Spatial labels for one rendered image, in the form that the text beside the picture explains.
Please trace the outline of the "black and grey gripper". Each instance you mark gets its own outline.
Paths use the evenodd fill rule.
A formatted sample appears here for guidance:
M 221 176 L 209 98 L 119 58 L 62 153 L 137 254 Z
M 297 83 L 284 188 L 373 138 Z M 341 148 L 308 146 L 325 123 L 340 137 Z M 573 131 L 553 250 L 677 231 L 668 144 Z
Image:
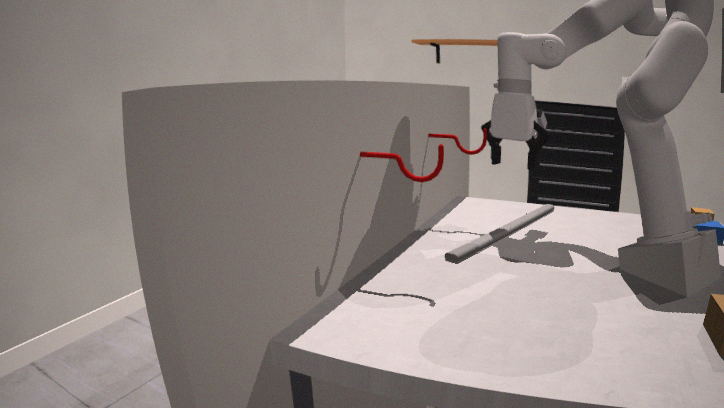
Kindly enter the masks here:
M 550 136 L 550 133 L 537 123 L 535 99 L 530 93 L 502 91 L 495 93 L 491 120 L 482 125 L 481 129 L 482 131 L 487 129 L 487 141 L 491 146 L 493 165 L 501 163 L 501 146 L 499 146 L 499 143 L 502 139 L 526 141 L 530 148 L 528 152 L 528 170 L 536 169 L 538 151 L 545 145 Z M 541 134 L 538 142 L 535 140 L 537 132 Z

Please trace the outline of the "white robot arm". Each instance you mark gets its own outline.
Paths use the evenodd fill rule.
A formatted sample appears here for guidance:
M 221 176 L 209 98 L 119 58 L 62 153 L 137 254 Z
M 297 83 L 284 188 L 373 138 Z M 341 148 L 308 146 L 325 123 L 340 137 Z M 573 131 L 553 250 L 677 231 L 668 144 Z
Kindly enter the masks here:
M 636 35 L 657 36 L 616 98 L 639 199 L 644 236 L 638 245 L 690 238 L 698 234 L 697 224 L 712 221 L 710 212 L 687 211 L 676 144 L 664 115 L 682 101 L 706 62 L 714 0 L 665 0 L 665 6 L 654 8 L 653 0 L 591 0 L 546 34 L 502 33 L 497 41 L 494 88 L 531 94 L 532 64 L 557 67 L 622 25 Z

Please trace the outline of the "blue block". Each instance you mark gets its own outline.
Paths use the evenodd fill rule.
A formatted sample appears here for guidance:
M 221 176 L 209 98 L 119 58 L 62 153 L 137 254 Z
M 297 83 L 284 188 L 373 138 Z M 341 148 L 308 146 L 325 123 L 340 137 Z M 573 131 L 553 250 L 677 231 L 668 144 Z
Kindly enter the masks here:
M 705 230 L 714 230 L 716 229 L 717 234 L 717 244 L 723 244 L 724 241 L 724 226 L 720 224 L 718 221 L 711 221 L 706 222 L 702 224 L 697 224 L 695 227 L 698 229 L 698 231 L 705 231 Z

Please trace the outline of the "grey panel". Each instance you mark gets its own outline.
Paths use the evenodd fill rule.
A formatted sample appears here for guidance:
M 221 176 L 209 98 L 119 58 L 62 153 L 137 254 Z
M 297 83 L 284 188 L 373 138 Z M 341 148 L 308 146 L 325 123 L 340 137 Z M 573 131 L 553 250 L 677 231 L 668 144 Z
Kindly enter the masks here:
M 270 339 L 469 197 L 470 90 L 259 81 L 122 92 L 136 255 L 171 408 L 434 408 L 273 365 Z M 399 154 L 396 159 L 360 152 Z

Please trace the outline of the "tan cardboard box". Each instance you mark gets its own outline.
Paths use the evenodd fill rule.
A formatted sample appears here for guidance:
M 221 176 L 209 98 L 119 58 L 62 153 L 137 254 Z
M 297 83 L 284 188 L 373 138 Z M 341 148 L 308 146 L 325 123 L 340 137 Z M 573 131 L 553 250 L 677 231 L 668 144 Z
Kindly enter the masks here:
M 690 214 L 692 214 L 692 213 L 695 213 L 695 215 L 702 214 L 702 213 L 707 214 L 707 212 L 710 212 L 710 213 L 711 213 L 711 215 L 712 215 L 712 221 L 714 221 L 714 213 L 713 213 L 710 209 L 703 209 L 703 208 L 694 208 L 694 207 L 691 207 L 691 212 L 690 212 Z
M 719 356 L 724 356 L 724 295 L 710 295 L 703 326 Z

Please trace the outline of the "grey metal rod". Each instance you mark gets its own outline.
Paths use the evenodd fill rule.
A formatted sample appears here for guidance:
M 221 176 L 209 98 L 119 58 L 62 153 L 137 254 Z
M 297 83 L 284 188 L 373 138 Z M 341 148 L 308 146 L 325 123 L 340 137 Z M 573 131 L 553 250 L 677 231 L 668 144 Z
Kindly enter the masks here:
M 445 259 L 451 262 L 457 262 L 535 221 L 552 210 L 554 210 L 554 205 L 546 204 L 500 228 L 445 253 Z

